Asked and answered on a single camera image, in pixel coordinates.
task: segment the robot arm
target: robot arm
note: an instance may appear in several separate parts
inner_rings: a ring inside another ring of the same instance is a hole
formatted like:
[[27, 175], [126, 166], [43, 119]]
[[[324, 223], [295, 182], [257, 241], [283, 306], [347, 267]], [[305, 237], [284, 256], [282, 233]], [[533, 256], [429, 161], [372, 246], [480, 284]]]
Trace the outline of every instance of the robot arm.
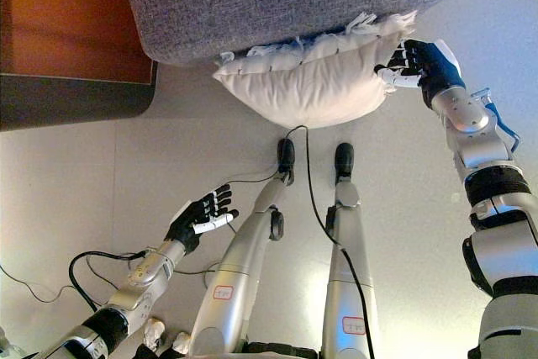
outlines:
[[[536, 357], [538, 198], [514, 162], [519, 137], [504, 125], [488, 92], [467, 93], [457, 60], [441, 40], [406, 40], [388, 67], [377, 66], [376, 72], [386, 82], [422, 89], [426, 106], [445, 126], [472, 206], [476, 232], [464, 240], [463, 255], [471, 279], [493, 300], [469, 357]], [[501, 130], [514, 138], [511, 148]]]
[[145, 323], [177, 263], [198, 247], [201, 233], [238, 216], [236, 210], [226, 208], [231, 195], [225, 185], [196, 202], [187, 202], [172, 219], [161, 246], [145, 255], [107, 304], [36, 359], [107, 359]]

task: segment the blue cable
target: blue cable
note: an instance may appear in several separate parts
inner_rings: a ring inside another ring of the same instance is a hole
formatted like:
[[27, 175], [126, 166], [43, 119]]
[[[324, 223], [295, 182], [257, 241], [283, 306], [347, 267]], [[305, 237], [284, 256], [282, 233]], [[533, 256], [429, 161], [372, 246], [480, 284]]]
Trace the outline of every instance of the blue cable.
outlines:
[[510, 149], [512, 153], [514, 153], [520, 145], [520, 136], [516, 134], [513, 130], [511, 130], [508, 126], [506, 126], [506, 124], [503, 122], [503, 119], [501, 118], [501, 115], [498, 113], [497, 107], [495, 107], [494, 103], [488, 103], [485, 105], [485, 107], [497, 116], [497, 124], [499, 128], [506, 132], [506, 134], [508, 134], [510, 137], [512, 137], [512, 139], [514, 139], [514, 144], [512, 145], [512, 149]]

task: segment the silver robot leg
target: silver robot leg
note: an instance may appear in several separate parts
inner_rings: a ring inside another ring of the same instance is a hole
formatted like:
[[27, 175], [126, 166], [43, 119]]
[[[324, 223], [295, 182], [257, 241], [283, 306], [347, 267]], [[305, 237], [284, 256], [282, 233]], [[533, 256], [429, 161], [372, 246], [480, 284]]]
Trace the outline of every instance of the silver robot leg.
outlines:
[[[353, 262], [366, 300], [369, 328], [376, 335], [377, 312], [362, 231], [359, 194], [351, 182], [351, 172], [348, 177], [337, 181], [335, 206], [328, 214], [328, 229], [332, 229], [333, 237], [347, 250]], [[370, 359], [364, 318], [361, 295], [351, 270], [340, 247], [334, 245], [325, 302], [322, 357]]]
[[208, 287], [194, 324], [190, 355], [240, 351], [261, 275], [267, 242], [282, 237], [277, 203], [286, 184], [277, 174], [261, 191]]

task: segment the orange wooden surface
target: orange wooden surface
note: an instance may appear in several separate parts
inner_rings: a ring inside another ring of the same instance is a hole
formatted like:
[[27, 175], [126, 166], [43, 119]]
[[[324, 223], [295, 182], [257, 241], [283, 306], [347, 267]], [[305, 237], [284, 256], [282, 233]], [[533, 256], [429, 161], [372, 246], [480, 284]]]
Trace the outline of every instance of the orange wooden surface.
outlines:
[[150, 82], [128, 0], [2, 0], [4, 73]]

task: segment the white sticker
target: white sticker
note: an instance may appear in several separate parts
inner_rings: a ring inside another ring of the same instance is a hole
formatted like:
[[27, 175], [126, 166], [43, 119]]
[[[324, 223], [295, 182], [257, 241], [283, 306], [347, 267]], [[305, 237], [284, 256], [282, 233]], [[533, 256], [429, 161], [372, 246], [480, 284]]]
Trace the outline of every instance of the white sticker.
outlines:
[[218, 287], [216, 287], [213, 292], [213, 298], [216, 298], [217, 300], [230, 300], [233, 294], [234, 294], [233, 286], [218, 285]]
[[342, 326], [346, 334], [365, 335], [367, 332], [362, 317], [344, 317]]

